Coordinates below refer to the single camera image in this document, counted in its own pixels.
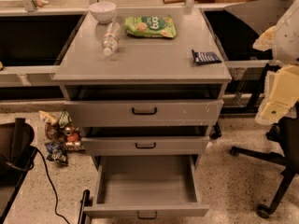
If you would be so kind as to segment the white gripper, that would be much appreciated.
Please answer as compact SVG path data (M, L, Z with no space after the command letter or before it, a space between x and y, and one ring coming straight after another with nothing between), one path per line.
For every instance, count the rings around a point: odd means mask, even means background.
M264 31L253 43L259 51L272 48L276 27ZM284 65L276 72L268 71L264 82L264 98L258 108L255 121L262 125L277 123L299 101L299 67Z

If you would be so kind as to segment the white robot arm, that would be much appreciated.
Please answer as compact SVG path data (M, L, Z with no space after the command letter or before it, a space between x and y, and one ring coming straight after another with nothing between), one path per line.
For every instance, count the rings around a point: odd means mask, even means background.
M255 120L262 125L278 122L299 100L299 0L295 0L275 26L268 28L253 43L257 50L272 50L282 67L268 71L264 98Z

